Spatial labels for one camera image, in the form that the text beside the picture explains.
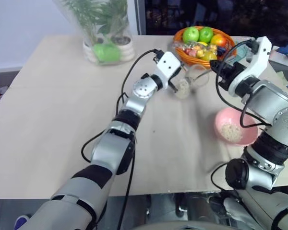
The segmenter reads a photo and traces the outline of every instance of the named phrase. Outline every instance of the rice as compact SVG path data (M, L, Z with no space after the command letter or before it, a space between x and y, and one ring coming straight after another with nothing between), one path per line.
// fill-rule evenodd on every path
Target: rice
M221 135L228 141L237 143L242 140L242 132L240 127L232 123L225 123L221 127Z

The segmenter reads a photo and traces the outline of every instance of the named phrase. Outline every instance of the beige table surface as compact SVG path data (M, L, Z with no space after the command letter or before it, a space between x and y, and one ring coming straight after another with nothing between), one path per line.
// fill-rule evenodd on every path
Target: beige table surface
M141 54L166 50L171 38L136 36L134 43ZM136 66L126 92L144 73L153 72L152 58L148 55ZM76 36L49 36L41 42L0 101L0 198L49 198L88 165L81 146L111 121L132 63L94 66L84 60ZM242 154L242 147L226 145L214 135L214 116L226 107L217 97L214 76L187 100L169 90L150 101L137 132L131 195L215 190L211 171ZM262 78L284 89L271 66ZM240 104L238 98L225 97ZM129 172L116 177L111 195L125 194L128 177ZM228 188L224 169L216 181ZM287 184L288 161L277 181Z

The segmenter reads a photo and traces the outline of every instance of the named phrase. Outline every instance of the blue object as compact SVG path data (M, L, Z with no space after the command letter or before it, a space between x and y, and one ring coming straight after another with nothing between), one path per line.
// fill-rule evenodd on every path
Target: blue object
M284 47L278 48L278 49L277 49L277 52L278 52L278 53L281 53L281 54L287 55L287 54L288 54L288 45L287 45L287 46L284 46Z
M17 218L17 220L15 221L15 225L14 225L14 230L19 229L21 226L23 226L26 222L28 222L29 217L26 215L20 216Z

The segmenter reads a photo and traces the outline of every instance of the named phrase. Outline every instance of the orange basket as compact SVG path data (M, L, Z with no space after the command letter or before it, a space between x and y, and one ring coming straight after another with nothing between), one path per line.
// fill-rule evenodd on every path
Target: orange basket
M194 26L194 27L196 27L196 29L198 29L198 30L200 30L200 29L203 28L203 26ZM186 28L184 28L184 29L182 29L182 30L179 30L179 31L175 34L175 36L174 36L174 42L181 42L181 41L182 41L182 35L183 35L183 32L184 32L185 30L186 30ZM215 29L215 28L212 28L212 30L213 30L214 35L216 35L216 34L221 34L221 35L223 35L223 36L226 38L226 40L227 40L226 45L225 45L225 48L226 48L225 54L222 55L222 56L218 56L218 57L217 57L218 60L222 60L223 57L226 55L226 53L235 45L235 43L234 43L234 41L232 40L232 38L231 38L228 34L222 32L222 31L220 31L220 30L218 30L218 29ZM186 54L182 49L180 49L180 48L175 48L175 50L176 50L176 52L179 54L179 56L181 57L181 60L182 60L183 62L187 63L188 65L191 66L191 65L195 65L195 64L200 64L200 65L204 66L204 67L207 68L207 69L210 68L209 61L204 61L204 60L201 60L201 59L199 59L199 58L191 57L191 56L187 55L187 54ZM237 55L237 51L236 51L236 50L233 52L233 55L234 55L234 56Z

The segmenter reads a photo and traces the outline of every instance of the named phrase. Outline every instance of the plastic bag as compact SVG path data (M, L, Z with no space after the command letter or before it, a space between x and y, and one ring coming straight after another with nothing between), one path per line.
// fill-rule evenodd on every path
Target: plastic bag
M86 59L119 64L134 58L127 0L53 0L84 37Z

